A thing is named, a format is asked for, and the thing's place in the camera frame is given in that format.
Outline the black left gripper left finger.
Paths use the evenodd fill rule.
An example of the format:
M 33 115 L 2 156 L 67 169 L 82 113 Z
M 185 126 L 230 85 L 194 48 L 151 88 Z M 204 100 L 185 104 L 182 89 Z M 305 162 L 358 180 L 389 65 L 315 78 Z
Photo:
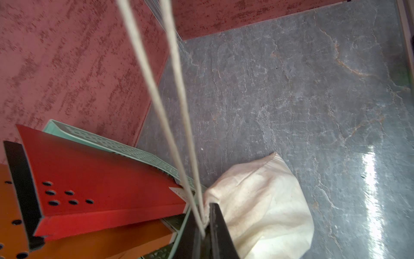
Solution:
M 200 259 L 202 237 L 193 213 L 189 213 L 174 259 Z

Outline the beige cloth soil bag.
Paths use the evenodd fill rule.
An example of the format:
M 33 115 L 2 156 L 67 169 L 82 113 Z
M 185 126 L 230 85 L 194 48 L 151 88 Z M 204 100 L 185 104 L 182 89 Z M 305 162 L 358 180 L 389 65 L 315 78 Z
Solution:
M 132 8 L 128 1 L 119 1 L 118 8 L 202 237 L 200 259 L 211 259 L 211 203 L 219 204 L 240 259 L 301 258 L 311 247 L 314 223 L 298 179 L 279 154 L 232 166 L 207 191 L 202 191 L 170 1 L 161 2 L 163 27 L 170 48 L 193 180 L 189 180 L 185 172 Z

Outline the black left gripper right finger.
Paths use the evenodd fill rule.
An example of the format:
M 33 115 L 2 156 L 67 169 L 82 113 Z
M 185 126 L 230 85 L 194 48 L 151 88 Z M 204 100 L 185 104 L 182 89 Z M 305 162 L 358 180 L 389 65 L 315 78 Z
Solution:
M 219 204 L 210 204 L 211 259 L 239 259 Z

